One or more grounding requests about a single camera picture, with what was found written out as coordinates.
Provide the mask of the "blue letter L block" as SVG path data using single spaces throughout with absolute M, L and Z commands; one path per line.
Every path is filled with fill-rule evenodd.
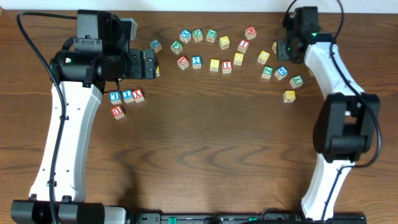
M 122 103 L 121 94 L 118 91 L 112 91 L 109 93 L 109 100 L 113 105 L 118 105 Z

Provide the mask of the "yellow letter S block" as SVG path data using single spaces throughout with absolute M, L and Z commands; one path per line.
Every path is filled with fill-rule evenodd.
M 218 72 L 219 67 L 220 67 L 220 61 L 218 59 L 212 58 L 210 60 L 210 71 Z

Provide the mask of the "green letter Z block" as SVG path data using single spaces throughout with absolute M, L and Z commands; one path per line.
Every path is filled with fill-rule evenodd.
M 262 71 L 261 78 L 269 80 L 273 74 L 274 74 L 274 68 L 266 65 Z

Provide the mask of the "blue letter T block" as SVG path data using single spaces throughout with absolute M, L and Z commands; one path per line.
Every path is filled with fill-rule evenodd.
M 122 98 L 125 103 L 132 103 L 135 102 L 135 99 L 133 98 L 132 91 L 131 90 L 125 90 L 121 93 Z

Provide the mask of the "blue number 2 block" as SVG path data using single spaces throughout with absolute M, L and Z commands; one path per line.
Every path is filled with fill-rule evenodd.
M 201 57 L 199 55 L 193 56 L 192 57 L 192 67 L 193 67 L 193 69 L 199 69 L 199 68 L 201 68 L 201 65 L 202 65 Z

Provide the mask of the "blue letter P block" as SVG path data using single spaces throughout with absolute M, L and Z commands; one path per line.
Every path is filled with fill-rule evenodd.
M 152 41 L 150 42 L 150 47 L 154 50 L 155 53 L 157 53 L 157 52 L 159 52 L 160 50 L 162 50 L 162 45 L 161 45 L 161 43 L 160 43 L 157 39 L 152 40 Z

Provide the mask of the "red letter U block middle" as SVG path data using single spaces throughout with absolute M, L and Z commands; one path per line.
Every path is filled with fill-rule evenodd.
M 180 69 L 185 70 L 189 67 L 189 59 L 183 55 L 177 59 L 177 65 L 180 67 Z

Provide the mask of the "yellow block lower right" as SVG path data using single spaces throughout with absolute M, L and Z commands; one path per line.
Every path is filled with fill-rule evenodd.
M 294 90 L 286 90 L 283 94 L 284 103 L 293 103 L 296 99 Z

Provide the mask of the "red letter K block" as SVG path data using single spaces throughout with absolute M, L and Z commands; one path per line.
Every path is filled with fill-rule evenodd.
M 245 37 L 247 38 L 247 40 L 254 39 L 256 35 L 257 29 L 254 26 L 245 29 Z

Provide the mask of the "green letter T block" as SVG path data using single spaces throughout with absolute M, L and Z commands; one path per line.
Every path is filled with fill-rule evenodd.
M 290 85 L 293 89 L 296 89 L 303 85 L 303 78 L 301 75 L 296 75 L 290 79 Z

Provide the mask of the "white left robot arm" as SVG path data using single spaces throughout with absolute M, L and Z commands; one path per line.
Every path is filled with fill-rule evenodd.
M 86 198 L 85 169 L 106 82 L 156 77 L 155 52 L 130 49 L 137 24 L 105 11 L 79 10 L 77 34 L 50 60 L 52 115 L 39 173 L 29 196 L 40 201 Z

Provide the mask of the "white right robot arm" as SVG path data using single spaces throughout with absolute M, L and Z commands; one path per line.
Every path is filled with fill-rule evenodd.
M 310 186 L 300 201 L 295 223 L 359 223 L 360 215 L 336 215 L 335 202 L 353 169 L 377 161 L 382 144 L 378 122 L 380 101 L 367 94 L 342 61 L 337 35 L 322 32 L 316 6 L 285 13 L 284 40 L 277 41 L 280 61 L 303 63 L 316 78 L 324 103 L 313 129 L 317 163 Z

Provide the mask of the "yellow letter C block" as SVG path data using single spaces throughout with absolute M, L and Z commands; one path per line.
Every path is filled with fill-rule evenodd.
M 269 57 L 270 57 L 270 53 L 268 53 L 268 52 L 262 50 L 262 51 L 260 52 L 258 58 L 257 58 L 257 62 L 260 63 L 260 64 L 262 64 L 262 65 L 265 65 L 266 62 L 267 62 L 267 60 L 269 59 Z

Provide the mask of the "red letter U block left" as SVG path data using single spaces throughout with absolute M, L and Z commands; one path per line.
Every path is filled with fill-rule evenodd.
M 115 119 L 121 119 L 125 117 L 124 109 L 122 106 L 115 106 L 111 109 L 111 113 Z

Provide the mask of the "red letter i block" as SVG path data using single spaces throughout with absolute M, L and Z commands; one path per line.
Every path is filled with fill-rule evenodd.
M 249 42 L 242 39 L 238 44 L 238 51 L 245 54 L 249 47 Z
M 231 73 L 233 69 L 233 63 L 230 60 L 222 61 L 222 72 Z

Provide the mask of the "green letter B block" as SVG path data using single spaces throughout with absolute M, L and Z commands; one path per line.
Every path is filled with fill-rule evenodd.
M 213 30 L 213 29 L 209 29 L 207 34 L 206 34 L 206 40 L 208 42 L 214 43 L 216 40 L 216 36 L 217 36 L 217 31 Z

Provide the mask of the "yellow letter O block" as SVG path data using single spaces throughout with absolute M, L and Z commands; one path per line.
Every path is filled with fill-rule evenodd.
M 243 64 L 243 60 L 244 60 L 244 54 L 236 52 L 234 55 L 233 64 L 241 66 Z

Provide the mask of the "green letter N block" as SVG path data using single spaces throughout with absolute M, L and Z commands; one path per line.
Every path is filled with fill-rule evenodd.
M 203 32 L 201 29 L 194 30 L 192 32 L 192 37 L 195 42 L 201 42 L 203 40 Z

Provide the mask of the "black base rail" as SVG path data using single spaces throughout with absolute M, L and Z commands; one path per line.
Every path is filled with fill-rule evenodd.
M 238 224 L 238 223 L 312 223 L 298 214 L 268 209 L 262 215 L 218 214 L 187 215 L 161 213 L 130 213 L 122 207 L 104 206 L 101 203 L 57 202 L 59 223 L 120 223 L 120 224 Z M 11 218 L 16 223 L 53 223 L 50 203 L 46 201 L 14 200 Z

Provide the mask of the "yellow letter M block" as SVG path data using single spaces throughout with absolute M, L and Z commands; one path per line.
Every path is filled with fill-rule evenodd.
M 274 42 L 274 43 L 272 44 L 272 50 L 273 50 L 273 52 L 274 52 L 275 54 L 277 54 L 277 42 Z

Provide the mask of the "blue letter X block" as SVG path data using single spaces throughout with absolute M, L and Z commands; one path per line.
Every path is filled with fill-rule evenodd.
M 184 29 L 180 33 L 180 40 L 187 44 L 192 38 L 192 33 L 188 29 Z

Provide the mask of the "blue number 5 block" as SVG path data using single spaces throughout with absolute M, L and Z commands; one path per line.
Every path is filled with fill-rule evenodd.
M 282 80 L 288 73 L 289 71 L 284 66 L 281 66 L 275 71 L 274 75 L 278 80 Z

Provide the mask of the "yellow block upper middle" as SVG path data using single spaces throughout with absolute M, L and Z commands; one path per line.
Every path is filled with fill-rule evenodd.
M 227 35 L 226 35 L 226 36 L 220 37 L 220 39 L 219 39 L 219 44 L 220 44 L 220 48 L 221 48 L 221 49 L 227 49 L 227 48 L 229 48 L 229 46 L 230 46 L 229 37 L 228 37 Z

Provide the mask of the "red letter Y block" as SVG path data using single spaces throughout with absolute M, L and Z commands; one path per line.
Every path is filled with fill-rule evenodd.
M 132 91 L 132 97 L 136 103 L 144 101 L 144 95 L 141 89 L 136 89 Z

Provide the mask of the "green letter F block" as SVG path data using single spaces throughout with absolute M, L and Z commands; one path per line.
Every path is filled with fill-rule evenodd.
M 170 45 L 170 48 L 172 50 L 173 53 L 175 53 L 176 55 L 178 55 L 182 50 L 183 50 L 183 45 L 180 41 L 175 40 L 172 42 L 172 44 Z

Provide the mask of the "yellow block left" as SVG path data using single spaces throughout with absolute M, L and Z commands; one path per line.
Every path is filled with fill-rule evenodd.
M 160 76 L 160 67 L 159 67 L 159 66 L 157 66 L 157 68 L 156 68 L 155 75 L 156 75 L 157 77 Z

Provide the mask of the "red letter u block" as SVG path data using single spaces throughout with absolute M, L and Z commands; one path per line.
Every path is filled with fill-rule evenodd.
M 115 106 L 111 109 L 111 113 L 115 119 L 121 119 L 125 117 L 124 109 L 122 106 Z
M 189 67 L 189 59 L 183 55 L 177 59 L 177 65 L 180 67 L 180 69 L 185 70 Z

